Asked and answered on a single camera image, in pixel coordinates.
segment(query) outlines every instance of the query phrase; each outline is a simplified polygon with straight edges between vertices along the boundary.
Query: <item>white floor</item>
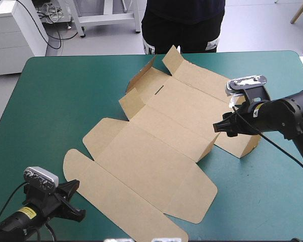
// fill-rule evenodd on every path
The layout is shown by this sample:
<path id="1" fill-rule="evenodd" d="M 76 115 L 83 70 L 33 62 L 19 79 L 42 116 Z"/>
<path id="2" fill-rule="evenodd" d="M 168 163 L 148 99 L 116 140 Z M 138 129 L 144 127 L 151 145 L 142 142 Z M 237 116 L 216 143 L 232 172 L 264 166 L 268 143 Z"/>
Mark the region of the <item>white floor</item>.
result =
<path id="1" fill-rule="evenodd" d="M 82 16 L 101 14 L 103 0 L 77 0 Z M 138 0 L 140 17 L 143 17 L 146 0 Z M 291 25 L 290 19 L 303 3 L 302 0 L 226 0 L 226 14 L 222 25 L 218 52 L 293 50 L 303 56 L 303 14 Z M 121 4 L 115 0 L 114 11 L 120 13 Z M 60 25 L 64 38 L 76 29 Z M 54 29 L 47 27 L 51 34 Z M 88 27 L 86 37 L 76 36 L 63 42 L 59 50 L 47 48 L 47 55 L 108 55 L 143 54 L 141 34 L 134 24 Z M 0 117 L 18 81 L 19 75 L 0 76 Z"/>

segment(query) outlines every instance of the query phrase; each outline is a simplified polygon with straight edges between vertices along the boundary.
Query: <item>white table frame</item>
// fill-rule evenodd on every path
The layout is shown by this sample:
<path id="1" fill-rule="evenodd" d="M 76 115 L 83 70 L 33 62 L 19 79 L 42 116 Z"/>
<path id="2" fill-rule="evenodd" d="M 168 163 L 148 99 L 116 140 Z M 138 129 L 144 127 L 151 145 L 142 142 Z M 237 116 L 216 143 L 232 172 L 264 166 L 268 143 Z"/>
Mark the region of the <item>white table frame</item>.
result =
<path id="1" fill-rule="evenodd" d="M 79 16 L 78 10 L 76 8 L 76 3 L 74 1 L 75 0 L 67 0 L 74 20 L 74 24 L 81 37 L 85 37 L 84 27 L 86 26 L 122 24 L 133 21 L 135 23 L 136 33 L 140 33 L 141 31 L 137 0 L 132 0 L 132 13 L 126 13 L 127 8 L 123 2 L 125 12 L 123 14 L 113 14 L 113 0 L 105 0 L 104 14 L 92 16 Z"/>

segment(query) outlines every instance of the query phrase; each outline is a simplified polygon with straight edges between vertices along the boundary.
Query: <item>cardboard box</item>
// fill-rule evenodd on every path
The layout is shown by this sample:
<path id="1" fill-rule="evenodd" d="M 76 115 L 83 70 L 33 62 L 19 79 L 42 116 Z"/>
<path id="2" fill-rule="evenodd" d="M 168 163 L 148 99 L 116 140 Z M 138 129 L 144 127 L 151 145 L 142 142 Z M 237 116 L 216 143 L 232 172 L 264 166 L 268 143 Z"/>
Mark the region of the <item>cardboard box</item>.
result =
<path id="1" fill-rule="evenodd" d="M 119 101 L 129 121 L 102 119 L 83 138 L 94 161 L 70 150 L 64 174 L 80 180 L 79 193 L 134 240 L 186 242 L 187 234 L 164 214 L 202 221 L 217 188 L 196 163 L 214 144 L 242 157 L 259 137 L 214 133 L 213 123 L 230 111 L 227 78 L 189 63 L 174 47 L 163 59 L 172 76 L 153 61 Z"/>

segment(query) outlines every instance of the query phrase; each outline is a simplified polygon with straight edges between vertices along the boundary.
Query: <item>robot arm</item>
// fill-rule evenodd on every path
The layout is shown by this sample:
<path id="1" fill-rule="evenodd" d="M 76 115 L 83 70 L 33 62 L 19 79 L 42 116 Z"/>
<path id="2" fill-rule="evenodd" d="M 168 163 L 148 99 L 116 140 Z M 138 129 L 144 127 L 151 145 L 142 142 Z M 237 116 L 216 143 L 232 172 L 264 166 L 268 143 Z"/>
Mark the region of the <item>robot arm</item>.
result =
<path id="1" fill-rule="evenodd" d="M 40 168 L 28 167 L 24 172 L 28 183 L 24 187 L 26 200 L 24 207 L 0 222 L 0 242 L 24 242 L 54 218 L 64 218 L 80 222 L 85 210 L 74 208 L 70 199 L 79 187 L 78 180 L 59 184 L 54 174 Z"/>
<path id="2" fill-rule="evenodd" d="M 258 134 L 251 126 L 260 132 L 279 131 L 285 139 L 294 142 L 303 157 L 303 91 L 270 100 L 264 87 L 266 82 L 264 76 L 229 81 L 226 86 L 226 93 L 232 96 L 229 106 L 237 106 L 239 115 L 223 114 L 223 120 L 213 124 L 214 130 L 226 132 L 229 137 Z M 245 96 L 245 102 L 235 105 L 234 100 L 239 96 Z"/>

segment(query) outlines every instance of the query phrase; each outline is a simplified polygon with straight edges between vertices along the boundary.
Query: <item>green table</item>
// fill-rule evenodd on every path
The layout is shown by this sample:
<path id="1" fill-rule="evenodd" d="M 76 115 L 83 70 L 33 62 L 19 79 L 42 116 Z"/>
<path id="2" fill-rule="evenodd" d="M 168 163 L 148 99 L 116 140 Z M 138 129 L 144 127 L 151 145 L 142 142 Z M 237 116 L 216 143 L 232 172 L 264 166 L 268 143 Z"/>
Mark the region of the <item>green table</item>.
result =
<path id="1" fill-rule="evenodd" d="M 303 89 L 303 65 L 291 51 L 186 54 L 189 61 L 229 78 L 265 75 L 272 99 Z M 125 120 L 118 100 L 150 55 L 64 56 L 30 59 L 0 121 L 0 208 L 23 181 L 27 166 L 63 176 L 65 153 L 88 155 L 82 138 L 103 117 Z M 155 67 L 168 72 L 158 56 Z M 300 158 L 292 142 L 268 136 Z M 199 162 L 219 192 L 200 224 L 173 219 L 192 240 L 303 239 L 303 170 L 266 141 L 237 159 L 218 147 Z M 19 191 L 2 219 L 20 207 Z M 73 222 L 55 218 L 61 240 L 102 240 L 127 235 L 76 194 L 72 204 L 87 210 Z M 44 239 L 50 236 L 41 231 Z"/>

